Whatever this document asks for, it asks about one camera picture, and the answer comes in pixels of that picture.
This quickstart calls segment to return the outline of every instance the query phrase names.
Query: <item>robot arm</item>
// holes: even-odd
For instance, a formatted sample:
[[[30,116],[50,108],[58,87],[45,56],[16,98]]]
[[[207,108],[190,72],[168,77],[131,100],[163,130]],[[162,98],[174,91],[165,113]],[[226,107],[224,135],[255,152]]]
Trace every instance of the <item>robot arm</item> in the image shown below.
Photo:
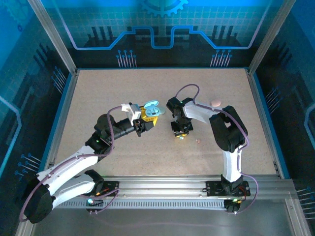
[[[140,137],[143,132],[153,128],[158,119],[159,109],[155,108],[156,112],[149,110],[150,108],[145,109],[129,103],[122,104],[122,111],[127,113],[126,119],[115,122],[111,115],[101,115],[94,126],[95,133],[78,151],[52,168],[23,178],[16,205],[32,223],[37,223],[56,206],[73,197],[82,194],[89,196],[106,194],[104,180],[96,171],[88,170],[79,177],[73,177],[109,154],[113,148],[110,126],[114,140],[133,131]]]
[[[236,124],[220,110],[233,116],[247,134],[247,130],[235,109],[231,106],[221,109],[200,103],[194,104],[192,98],[179,101],[176,97],[169,99],[166,106],[176,118],[176,121],[171,122],[176,137],[185,136],[193,130],[192,119],[211,125],[216,143],[223,151],[222,185],[227,192],[232,192],[243,181],[241,150],[239,149],[245,144],[245,137]]]

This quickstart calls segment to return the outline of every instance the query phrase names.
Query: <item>small object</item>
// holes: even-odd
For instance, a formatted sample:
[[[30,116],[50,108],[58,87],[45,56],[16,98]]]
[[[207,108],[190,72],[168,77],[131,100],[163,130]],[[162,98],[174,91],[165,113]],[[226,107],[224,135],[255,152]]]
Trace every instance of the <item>small object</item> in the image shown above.
[[[148,117],[158,117],[161,113],[160,109],[157,107],[158,101],[153,100],[144,104],[144,109],[146,110],[146,116]]]
[[[158,107],[159,111],[160,111],[160,115],[164,115],[165,114],[165,108],[164,107]]]
[[[18,31],[19,31],[19,32],[22,32],[22,31],[23,31],[23,28],[22,28],[21,25],[18,25]]]
[[[315,206],[314,207],[308,207],[308,208],[302,208],[302,210],[311,210],[311,209],[315,209]]]
[[[39,162],[40,162],[40,160],[39,160],[39,159],[35,158],[35,157],[34,157],[34,156],[32,156],[30,153],[28,154],[28,157],[31,157],[31,158],[35,159],[36,161],[39,161]]]
[[[20,167],[20,166],[23,166],[24,168],[26,168],[26,169],[28,169],[28,170],[30,170],[30,171],[37,172],[37,171],[33,170],[32,168],[23,165],[21,162],[18,163],[18,167]]]
[[[35,162],[35,161],[33,161],[33,160],[27,158],[26,156],[24,156],[24,154],[21,155],[21,159],[27,159],[27,160],[29,160],[30,162],[32,162],[32,163],[34,163],[34,164],[36,164],[36,165],[39,165],[39,163],[37,163],[37,162]]]
[[[211,106],[212,107],[218,107],[218,106],[220,106],[221,105],[221,101],[220,100],[213,100],[212,102],[211,102]]]
[[[32,165],[32,164],[31,164],[30,162],[28,162],[28,161],[25,161],[25,165],[32,166],[32,167],[34,167],[34,168],[38,169],[38,167],[37,167],[37,166]]]
[[[299,195],[299,197],[305,196],[305,195],[309,195],[309,194],[313,194],[313,193],[315,193],[315,192],[309,192],[309,193],[301,194],[301,195]]]
[[[15,171],[14,174],[15,174],[16,176],[17,176],[17,175],[19,175],[19,176],[24,176],[24,174],[21,174],[21,173],[19,173],[18,171]]]
[[[301,204],[301,206],[303,206],[303,205],[309,205],[309,204],[314,204],[315,202],[312,202],[312,203],[303,203],[303,204]]]
[[[312,201],[314,201],[315,198],[314,198],[313,195],[311,195],[309,198],[300,199],[300,202],[301,202],[301,201],[305,201],[305,200],[312,200]]]
[[[310,190],[311,190],[311,187],[307,186],[306,188],[301,189],[301,190],[298,190],[298,191],[296,191],[296,192],[299,193],[299,192],[302,192],[302,191],[305,191],[305,190],[310,191]]]

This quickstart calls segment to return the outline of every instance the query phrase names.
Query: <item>blue plastic object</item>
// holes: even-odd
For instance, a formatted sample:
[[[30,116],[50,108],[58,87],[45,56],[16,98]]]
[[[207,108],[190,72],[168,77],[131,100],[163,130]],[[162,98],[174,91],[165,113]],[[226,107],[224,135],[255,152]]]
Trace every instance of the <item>blue plastic object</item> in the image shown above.
[[[146,116],[148,117],[157,117],[161,114],[160,109],[157,107],[158,101],[153,100],[144,104],[144,109],[146,109]]]

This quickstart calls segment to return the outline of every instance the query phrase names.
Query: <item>glass panel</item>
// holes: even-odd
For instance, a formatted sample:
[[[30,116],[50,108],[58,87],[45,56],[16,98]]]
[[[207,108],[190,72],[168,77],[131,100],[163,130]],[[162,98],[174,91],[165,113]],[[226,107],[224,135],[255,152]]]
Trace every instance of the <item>glass panel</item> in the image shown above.
[[[281,0],[44,0],[77,67],[248,66]]]
[[[315,190],[314,9],[313,0],[296,1],[257,69],[290,177],[298,189],[311,187],[301,194]],[[310,198],[302,203],[313,202]],[[313,212],[313,206],[305,213]]]
[[[0,235],[14,235],[19,181],[38,171],[69,73],[26,0],[0,6]]]

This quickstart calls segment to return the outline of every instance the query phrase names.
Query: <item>purple cable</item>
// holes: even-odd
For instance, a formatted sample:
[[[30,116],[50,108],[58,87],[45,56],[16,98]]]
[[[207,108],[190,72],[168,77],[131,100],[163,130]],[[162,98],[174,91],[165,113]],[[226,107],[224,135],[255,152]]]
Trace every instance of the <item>purple cable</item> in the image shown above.
[[[246,144],[245,144],[244,146],[242,146],[240,149],[238,149],[238,155],[237,155],[237,170],[240,171],[240,169],[239,169],[239,163],[240,163],[240,155],[239,155],[239,153],[240,153],[240,151],[241,151],[242,149],[247,148],[247,147],[250,145],[250,141],[249,141],[249,139],[248,139],[248,136],[247,136],[246,132],[245,132],[244,129],[241,127],[241,125],[237,122],[237,120],[236,120],[231,114],[229,114],[228,112],[223,111],[222,109],[216,109],[216,108],[204,106],[204,105],[201,105],[201,104],[196,104],[195,99],[196,99],[196,97],[197,97],[197,95],[199,94],[199,91],[200,91],[199,86],[196,85],[196,84],[188,84],[188,85],[182,87],[182,88],[177,92],[177,94],[175,95],[175,97],[177,97],[177,95],[179,94],[180,91],[182,91],[184,88],[186,88],[186,87],[188,87],[188,86],[195,86],[195,87],[198,88],[198,92],[196,93],[196,95],[195,95],[195,96],[193,97],[193,99],[192,99],[192,102],[193,102],[197,107],[205,108],[205,109],[208,109],[208,110],[214,111],[214,112],[221,112],[221,113],[223,113],[224,115],[226,115],[227,117],[229,117],[229,118],[236,124],[237,128],[241,131],[242,135],[244,136],[244,138],[245,138],[245,140],[246,140]],[[252,179],[254,180],[255,184],[256,184],[257,189],[256,189],[256,193],[255,193],[255,195],[254,195],[254,198],[252,199],[252,202],[251,202],[246,208],[244,208],[242,211],[237,212],[236,214],[240,214],[240,213],[244,212],[244,211],[247,210],[251,205],[253,205],[253,203],[255,202],[256,197],[257,197],[257,195],[258,195],[258,191],[259,191],[258,182],[257,182],[257,180],[256,180],[253,176],[244,174],[244,173],[242,173],[242,172],[240,172],[240,174],[243,175],[243,176],[252,178]]]
[[[74,160],[74,159],[79,159],[79,158],[83,158],[83,157],[88,157],[88,156],[97,156],[97,157],[106,157],[108,156],[109,154],[111,154],[111,152],[113,151],[114,149],[114,130],[113,130],[113,127],[112,127],[112,122],[110,120],[110,116],[109,114],[113,111],[113,110],[116,110],[116,109],[121,109],[122,107],[121,106],[118,106],[118,107],[114,107],[112,109],[110,109],[107,113],[107,120],[108,120],[108,124],[109,124],[109,130],[110,130],[110,135],[111,135],[111,139],[112,139],[112,145],[110,147],[110,151],[107,153],[107,154],[84,154],[84,155],[78,155],[78,156],[74,156],[68,160],[66,160],[65,162],[61,163],[59,166],[57,166],[55,169],[53,169],[49,174],[47,174],[37,185],[36,187],[31,191],[31,193],[29,194],[29,196],[26,198],[22,208],[21,208],[21,212],[20,212],[20,215],[19,215],[19,220],[20,222],[26,222],[28,219],[23,219],[23,215],[24,215],[24,211],[25,211],[25,208],[26,206],[28,205],[28,203],[30,202],[32,196],[34,195],[35,191],[40,187],[40,185],[45,182],[47,179],[50,178],[51,175],[54,174],[55,171],[59,170],[61,167],[63,167],[65,164],[69,163],[70,161]]]
[[[180,90],[178,90],[178,92],[177,92],[177,94],[175,95],[175,97],[177,97],[177,96],[178,96],[178,94],[179,94],[179,93],[180,93],[180,92],[181,92],[184,88],[189,87],[189,86],[195,86],[195,87],[197,87],[197,89],[198,89],[198,91],[197,91],[197,93],[196,93],[195,97],[193,97],[193,99],[192,99],[193,103],[194,103],[194,104],[196,104],[196,103],[195,103],[195,99],[196,99],[196,97],[198,96],[199,91],[200,91],[199,86],[198,86],[198,85],[196,85],[196,84],[189,84],[189,85],[185,85],[185,86],[184,86],[184,87],[182,87]]]
[[[80,197],[83,197],[83,198],[93,198],[93,199],[103,199],[104,197],[107,197],[108,195],[111,195],[112,193],[116,193],[116,195],[113,197],[113,199],[107,204],[107,206],[106,207],[104,207],[103,209],[101,209],[101,210],[99,210],[99,211],[97,211],[97,210],[95,210],[95,212],[93,212],[93,211],[90,211],[90,215],[91,214],[95,214],[95,215],[97,215],[98,213],[101,213],[102,211],[104,211],[104,210],[106,210],[107,208],[109,208],[109,206],[112,204],[112,202],[116,199],[116,197],[117,197],[117,195],[119,194],[119,192],[120,192],[120,189],[119,188],[116,188],[116,189],[114,189],[114,190],[112,190],[112,191],[110,191],[110,192],[108,192],[108,193],[106,193],[106,194],[104,194],[104,195],[101,195],[101,196],[85,196],[85,195],[80,195]]]

